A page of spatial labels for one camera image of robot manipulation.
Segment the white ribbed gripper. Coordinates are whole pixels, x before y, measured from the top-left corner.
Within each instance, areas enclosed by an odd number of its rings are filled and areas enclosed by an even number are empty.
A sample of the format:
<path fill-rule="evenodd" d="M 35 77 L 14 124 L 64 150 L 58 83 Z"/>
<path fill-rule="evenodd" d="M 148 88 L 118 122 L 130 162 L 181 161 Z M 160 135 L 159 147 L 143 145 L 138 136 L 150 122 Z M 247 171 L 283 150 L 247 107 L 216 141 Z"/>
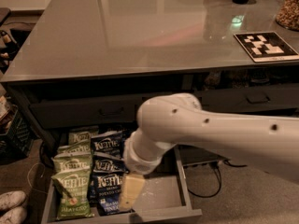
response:
<path fill-rule="evenodd" d="M 152 173 L 161 163 L 164 154 L 175 145 L 166 142 L 157 142 L 148 138 L 142 131 L 133 132 L 125 141 L 123 160 L 131 173 L 125 174 L 121 184 L 119 209 L 129 211 L 141 193 L 145 177 Z"/>

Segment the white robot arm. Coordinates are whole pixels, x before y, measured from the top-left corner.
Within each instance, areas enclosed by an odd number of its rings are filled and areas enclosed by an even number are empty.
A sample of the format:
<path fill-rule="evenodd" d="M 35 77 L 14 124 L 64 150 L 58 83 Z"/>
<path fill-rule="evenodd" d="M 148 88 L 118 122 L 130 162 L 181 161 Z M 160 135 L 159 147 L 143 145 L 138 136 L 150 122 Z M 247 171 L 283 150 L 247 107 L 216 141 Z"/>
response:
<path fill-rule="evenodd" d="M 299 119 L 205 111 L 190 93 L 156 96 L 136 112 L 137 129 L 126 139 L 129 173 L 121 185 L 120 210 L 140 195 L 145 176 L 176 145 L 203 148 L 296 183 L 299 181 Z"/>

